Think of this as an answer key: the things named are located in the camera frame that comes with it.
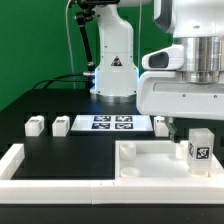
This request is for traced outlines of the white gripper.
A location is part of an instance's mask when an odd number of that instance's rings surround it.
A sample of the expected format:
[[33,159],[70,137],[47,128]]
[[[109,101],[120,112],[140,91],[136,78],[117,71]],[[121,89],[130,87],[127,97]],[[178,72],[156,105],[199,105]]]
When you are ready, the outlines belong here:
[[170,139],[177,142],[172,117],[224,120],[224,84],[191,84],[178,72],[145,72],[136,104],[141,114],[166,117]]

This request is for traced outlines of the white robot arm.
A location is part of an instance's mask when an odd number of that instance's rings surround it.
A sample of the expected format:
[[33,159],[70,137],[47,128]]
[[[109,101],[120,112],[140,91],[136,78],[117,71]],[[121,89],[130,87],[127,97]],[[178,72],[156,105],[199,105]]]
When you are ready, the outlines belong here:
[[153,0],[154,21],[173,44],[142,58],[145,72],[130,70],[130,45],[110,34],[112,8],[100,11],[101,52],[95,93],[137,92],[142,114],[224,120],[224,0]]

